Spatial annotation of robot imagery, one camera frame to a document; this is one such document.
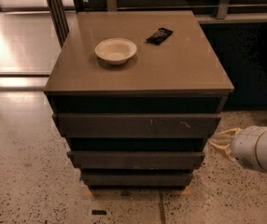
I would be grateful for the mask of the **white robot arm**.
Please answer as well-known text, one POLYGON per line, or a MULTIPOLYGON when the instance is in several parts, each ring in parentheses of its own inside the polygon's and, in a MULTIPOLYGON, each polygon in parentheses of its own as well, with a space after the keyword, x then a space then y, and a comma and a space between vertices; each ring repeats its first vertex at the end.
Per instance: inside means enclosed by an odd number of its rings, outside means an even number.
POLYGON ((207 143, 244 169, 267 173, 267 127, 233 128, 213 134, 207 143))

